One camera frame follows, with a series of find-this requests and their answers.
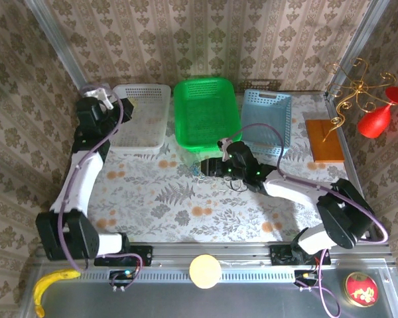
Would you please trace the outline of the floral printed tablecloth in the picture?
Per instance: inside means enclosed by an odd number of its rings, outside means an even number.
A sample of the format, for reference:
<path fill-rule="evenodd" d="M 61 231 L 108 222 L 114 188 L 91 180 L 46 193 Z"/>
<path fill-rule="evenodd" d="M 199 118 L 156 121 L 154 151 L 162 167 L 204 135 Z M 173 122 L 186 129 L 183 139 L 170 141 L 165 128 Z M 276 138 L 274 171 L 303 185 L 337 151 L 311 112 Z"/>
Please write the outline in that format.
<path fill-rule="evenodd" d="M 89 220 L 132 242 L 290 241 L 319 224 L 312 208 L 253 193 L 240 181 L 200 176 L 202 159 L 179 147 L 169 114 L 158 154 L 108 154 L 90 197 Z"/>

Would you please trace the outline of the orange wooden board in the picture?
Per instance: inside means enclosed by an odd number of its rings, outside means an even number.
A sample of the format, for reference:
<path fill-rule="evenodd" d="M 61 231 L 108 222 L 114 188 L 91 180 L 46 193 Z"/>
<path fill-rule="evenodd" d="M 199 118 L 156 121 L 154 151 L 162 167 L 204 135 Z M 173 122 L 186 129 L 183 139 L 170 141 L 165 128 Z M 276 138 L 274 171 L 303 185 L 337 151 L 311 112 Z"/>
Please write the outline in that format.
<path fill-rule="evenodd" d="M 305 121 L 310 149 L 315 163 L 344 163 L 344 154 L 333 124 L 328 119 Z"/>

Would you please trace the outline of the yellow banana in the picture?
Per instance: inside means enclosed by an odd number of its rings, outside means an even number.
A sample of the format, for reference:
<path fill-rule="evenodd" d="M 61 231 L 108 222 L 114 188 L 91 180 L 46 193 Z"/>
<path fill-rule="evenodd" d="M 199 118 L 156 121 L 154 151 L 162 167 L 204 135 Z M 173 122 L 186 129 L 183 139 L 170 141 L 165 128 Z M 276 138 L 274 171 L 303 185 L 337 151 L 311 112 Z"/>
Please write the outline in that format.
<path fill-rule="evenodd" d="M 33 288 L 33 301 L 34 301 L 34 312 L 38 318 L 44 318 L 45 312 L 42 306 L 42 295 L 45 291 L 55 282 L 60 280 L 72 280 L 79 278 L 81 273 L 74 269 L 63 269 L 53 271 L 43 276 Z"/>

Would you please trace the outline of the small black controller board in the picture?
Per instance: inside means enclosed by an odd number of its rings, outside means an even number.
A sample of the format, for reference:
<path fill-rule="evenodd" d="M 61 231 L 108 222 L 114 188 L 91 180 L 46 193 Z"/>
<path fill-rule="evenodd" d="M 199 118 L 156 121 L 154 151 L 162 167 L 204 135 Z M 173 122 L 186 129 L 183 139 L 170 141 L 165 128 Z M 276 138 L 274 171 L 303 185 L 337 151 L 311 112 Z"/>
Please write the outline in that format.
<path fill-rule="evenodd" d="M 294 284 L 300 288 L 313 288 L 318 284 L 318 273 L 316 270 L 295 270 Z"/>
<path fill-rule="evenodd" d="M 109 284 L 114 291 L 125 291 L 139 275 L 140 270 L 116 270 L 109 274 Z"/>

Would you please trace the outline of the white perforated plastic basket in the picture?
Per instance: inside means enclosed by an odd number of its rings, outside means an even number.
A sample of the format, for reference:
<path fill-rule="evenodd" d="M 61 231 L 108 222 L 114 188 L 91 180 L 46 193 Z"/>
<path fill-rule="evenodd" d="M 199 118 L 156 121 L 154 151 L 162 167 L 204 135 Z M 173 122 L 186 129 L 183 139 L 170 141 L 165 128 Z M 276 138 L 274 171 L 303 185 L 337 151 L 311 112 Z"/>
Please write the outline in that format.
<path fill-rule="evenodd" d="M 117 85 L 120 97 L 136 99 L 132 119 L 123 123 L 111 139 L 111 150 L 122 154 L 158 154 L 164 143 L 171 89 L 163 84 Z"/>

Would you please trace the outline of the aluminium frame post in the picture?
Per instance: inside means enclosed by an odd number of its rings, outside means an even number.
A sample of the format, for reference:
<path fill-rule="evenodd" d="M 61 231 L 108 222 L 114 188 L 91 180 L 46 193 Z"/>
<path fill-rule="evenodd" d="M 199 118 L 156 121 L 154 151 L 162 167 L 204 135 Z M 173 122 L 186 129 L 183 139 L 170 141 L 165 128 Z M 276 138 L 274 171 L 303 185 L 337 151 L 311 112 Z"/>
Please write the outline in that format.
<path fill-rule="evenodd" d="M 77 61 L 75 54 L 70 47 L 70 41 L 66 39 L 63 28 L 52 11 L 48 8 L 45 0 L 24 0 L 32 11 L 40 28 L 45 33 L 48 41 L 55 50 L 57 56 L 68 72 L 71 80 L 79 91 L 80 95 L 85 92 L 89 84 L 86 75 L 83 73 L 81 64 Z"/>
<path fill-rule="evenodd" d="M 344 55 L 338 62 L 338 65 L 344 70 L 333 74 L 330 83 L 342 84 L 344 82 L 348 72 L 352 69 L 351 59 L 360 56 L 362 49 L 377 26 L 389 2 L 390 0 L 370 0 L 364 17 L 358 25 Z"/>

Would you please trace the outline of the round red gold tin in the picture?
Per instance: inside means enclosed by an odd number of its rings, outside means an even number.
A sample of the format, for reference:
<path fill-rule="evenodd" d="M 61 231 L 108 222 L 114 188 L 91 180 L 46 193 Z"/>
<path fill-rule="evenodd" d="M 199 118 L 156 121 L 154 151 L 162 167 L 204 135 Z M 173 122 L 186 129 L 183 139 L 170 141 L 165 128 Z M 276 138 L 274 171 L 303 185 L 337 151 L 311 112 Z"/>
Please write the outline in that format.
<path fill-rule="evenodd" d="M 352 272 L 346 276 L 344 293 L 356 307 L 371 307 L 379 299 L 379 288 L 375 280 L 363 272 Z"/>

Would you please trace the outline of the slotted metal strip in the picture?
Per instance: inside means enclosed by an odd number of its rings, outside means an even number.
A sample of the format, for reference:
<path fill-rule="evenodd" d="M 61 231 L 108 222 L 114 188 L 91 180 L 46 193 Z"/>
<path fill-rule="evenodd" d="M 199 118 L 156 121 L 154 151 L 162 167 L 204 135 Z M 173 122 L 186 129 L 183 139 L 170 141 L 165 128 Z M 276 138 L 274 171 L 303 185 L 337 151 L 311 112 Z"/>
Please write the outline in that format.
<path fill-rule="evenodd" d="M 78 280 L 83 282 L 111 281 L 118 270 L 92 270 L 82 274 Z M 220 277 L 221 283 L 293 283 L 295 271 L 291 268 L 264 267 L 258 269 L 223 269 Z M 146 268 L 136 279 L 140 283 L 188 283 L 191 282 L 188 270 L 161 270 Z"/>

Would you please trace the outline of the red wine glass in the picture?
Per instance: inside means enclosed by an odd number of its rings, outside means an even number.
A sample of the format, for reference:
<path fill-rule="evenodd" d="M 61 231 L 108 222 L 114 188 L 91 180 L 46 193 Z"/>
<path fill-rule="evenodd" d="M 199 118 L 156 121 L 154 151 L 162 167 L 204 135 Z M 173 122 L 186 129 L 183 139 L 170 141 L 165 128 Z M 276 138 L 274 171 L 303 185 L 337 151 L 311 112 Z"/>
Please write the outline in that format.
<path fill-rule="evenodd" d="M 357 124 L 360 134 L 366 138 L 377 138 L 389 126 L 391 107 L 398 105 L 398 87 L 388 87 L 385 90 L 388 102 L 371 113 L 367 113 Z"/>

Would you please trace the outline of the light blue perforated basket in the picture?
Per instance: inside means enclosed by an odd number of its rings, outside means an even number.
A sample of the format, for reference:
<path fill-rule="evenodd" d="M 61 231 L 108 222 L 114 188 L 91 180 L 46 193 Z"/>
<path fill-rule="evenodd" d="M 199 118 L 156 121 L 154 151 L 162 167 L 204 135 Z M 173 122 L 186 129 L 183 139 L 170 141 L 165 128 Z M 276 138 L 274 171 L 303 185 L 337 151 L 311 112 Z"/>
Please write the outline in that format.
<path fill-rule="evenodd" d="M 245 90 L 241 108 L 242 141 L 258 154 L 278 157 L 291 143 L 291 96 Z"/>

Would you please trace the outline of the green perforated plastic basket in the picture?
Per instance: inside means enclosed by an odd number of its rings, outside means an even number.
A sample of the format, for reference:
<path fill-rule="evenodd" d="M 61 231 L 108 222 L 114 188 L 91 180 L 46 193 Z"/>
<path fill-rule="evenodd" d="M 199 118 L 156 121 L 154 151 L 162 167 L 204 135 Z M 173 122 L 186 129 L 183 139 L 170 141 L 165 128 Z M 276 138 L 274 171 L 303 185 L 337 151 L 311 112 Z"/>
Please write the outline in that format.
<path fill-rule="evenodd" d="M 173 100 L 175 138 L 183 149 L 212 152 L 222 138 L 241 138 L 237 99 L 229 80 L 184 80 L 174 87 Z"/>

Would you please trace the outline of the pale yellow round ball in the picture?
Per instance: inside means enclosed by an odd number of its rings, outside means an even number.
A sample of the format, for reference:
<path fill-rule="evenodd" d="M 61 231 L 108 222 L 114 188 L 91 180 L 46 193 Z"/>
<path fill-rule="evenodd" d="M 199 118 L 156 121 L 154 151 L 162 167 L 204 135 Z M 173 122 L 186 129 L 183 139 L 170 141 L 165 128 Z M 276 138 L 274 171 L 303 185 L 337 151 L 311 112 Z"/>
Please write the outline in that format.
<path fill-rule="evenodd" d="M 209 254 L 202 254 L 193 259 L 189 267 L 192 283 L 203 290 L 214 287 L 222 277 L 219 261 Z"/>

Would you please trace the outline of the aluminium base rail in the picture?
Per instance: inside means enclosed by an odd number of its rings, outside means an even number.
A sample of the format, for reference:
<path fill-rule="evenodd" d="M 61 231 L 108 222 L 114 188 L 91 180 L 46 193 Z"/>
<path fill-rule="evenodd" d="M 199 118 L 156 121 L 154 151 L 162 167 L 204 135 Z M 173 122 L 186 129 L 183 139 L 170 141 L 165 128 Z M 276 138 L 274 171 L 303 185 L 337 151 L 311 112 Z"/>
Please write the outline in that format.
<path fill-rule="evenodd" d="M 188 242 L 151 243 L 151 268 L 186 269 L 201 254 L 217 258 L 224 268 L 260 268 L 271 265 L 270 249 L 286 242 Z M 393 266 L 395 258 L 387 244 L 359 243 L 353 249 L 335 246 L 329 250 L 332 265 Z"/>

